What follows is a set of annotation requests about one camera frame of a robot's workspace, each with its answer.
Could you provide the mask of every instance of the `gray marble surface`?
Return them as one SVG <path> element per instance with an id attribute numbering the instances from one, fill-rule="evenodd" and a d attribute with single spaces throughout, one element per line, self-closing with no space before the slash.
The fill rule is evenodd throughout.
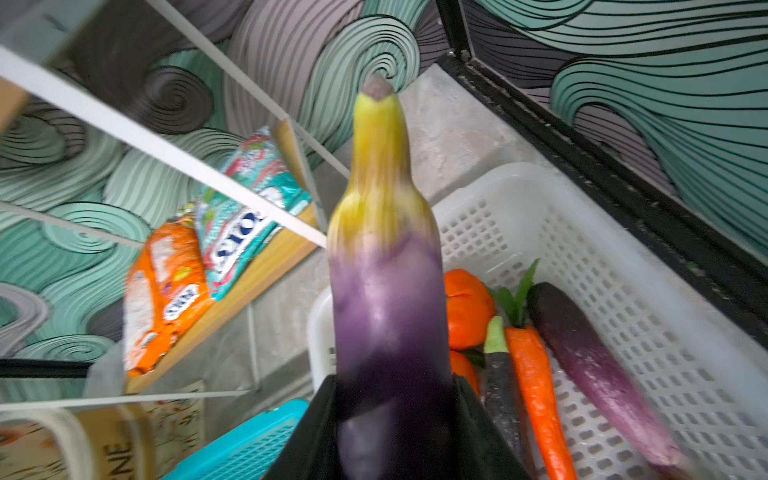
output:
<path id="1" fill-rule="evenodd" d="M 400 99 L 409 127 L 414 181 L 430 204 L 437 203 L 492 168 L 509 162 L 539 164 L 563 182 L 570 183 L 532 145 L 437 65 L 405 89 Z M 336 155 L 349 165 L 351 141 Z M 323 203 L 328 211 L 333 211 L 346 187 L 346 179 L 328 164 L 318 167 L 315 175 Z M 693 305 L 699 306 L 706 321 L 716 325 L 723 335 L 743 345 L 750 355 L 764 360 L 763 364 L 768 366 L 768 354 L 764 350 L 624 231 L 586 194 L 580 190 L 578 194 L 587 205 L 601 212 Z M 313 301 L 328 283 L 326 256 L 324 251 L 317 250 L 253 301 L 250 308 L 256 338 L 255 372 L 251 368 L 248 314 L 244 310 L 176 365 L 152 390 L 169 392 L 199 378 L 206 381 L 209 390 L 252 389 L 262 383 L 261 391 L 252 396 L 237 401 L 209 401 L 207 425 L 210 439 L 257 413 L 260 408 L 269 406 L 269 398 L 276 401 L 270 390 L 287 389 L 285 395 L 299 395 L 299 391 L 301 395 L 309 393 L 306 387 L 297 386 L 309 381 L 306 376 L 309 371 L 306 321 Z"/>

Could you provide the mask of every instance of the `snack bag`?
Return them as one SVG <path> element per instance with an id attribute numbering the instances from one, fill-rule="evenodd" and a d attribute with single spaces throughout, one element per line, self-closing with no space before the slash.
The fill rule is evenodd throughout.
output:
<path id="1" fill-rule="evenodd" d="M 221 171 L 292 215 L 300 214 L 310 202 L 283 163 L 268 127 L 260 128 L 238 148 Z M 200 193 L 195 227 L 210 294 L 221 300 L 281 227 L 212 188 L 203 186 Z"/>
<path id="2" fill-rule="evenodd" d="M 128 271 L 124 298 L 124 368 L 154 368 L 213 304 L 190 216 L 155 230 Z"/>

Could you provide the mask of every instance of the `basket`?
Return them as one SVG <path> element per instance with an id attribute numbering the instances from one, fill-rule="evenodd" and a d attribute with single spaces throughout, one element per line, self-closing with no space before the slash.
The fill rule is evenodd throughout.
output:
<path id="1" fill-rule="evenodd" d="M 638 253 L 629 233 L 575 188 L 533 164 L 506 164 L 434 207 L 445 268 L 514 288 L 535 258 L 536 281 L 565 291 L 714 478 L 768 478 L 768 379 L 741 349 Z M 315 387 L 335 371 L 333 301 L 320 294 L 307 326 Z M 580 480 L 652 479 L 550 358 L 563 430 Z M 541 459 L 537 476 L 547 478 Z"/>
<path id="2" fill-rule="evenodd" d="M 257 480 L 273 464 L 307 408 L 286 402 L 261 413 L 184 459 L 164 480 Z"/>

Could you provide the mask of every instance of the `orange pumpkin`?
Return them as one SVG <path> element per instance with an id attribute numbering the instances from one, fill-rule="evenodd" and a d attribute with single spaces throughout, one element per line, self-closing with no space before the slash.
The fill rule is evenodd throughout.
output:
<path id="1" fill-rule="evenodd" d="M 475 367 L 472 366 L 472 363 L 467 357 L 459 352 L 454 352 L 453 350 L 451 350 L 451 372 L 466 378 L 469 386 L 475 390 L 475 394 L 480 396 L 480 384 L 478 382 L 478 376 L 475 374 Z"/>
<path id="2" fill-rule="evenodd" d="M 485 285 L 466 270 L 451 270 L 445 274 L 445 294 L 451 350 L 483 344 L 488 322 L 496 315 L 496 305 Z"/>

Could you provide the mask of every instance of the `orange carrot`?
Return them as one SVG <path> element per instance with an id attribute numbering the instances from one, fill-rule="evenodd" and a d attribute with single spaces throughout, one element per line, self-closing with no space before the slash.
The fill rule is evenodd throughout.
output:
<path id="1" fill-rule="evenodd" d="M 538 449 L 551 480 L 577 480 L 560 427 L 552 372 L 544 343 L 533 326 L 504 330 Z"/>

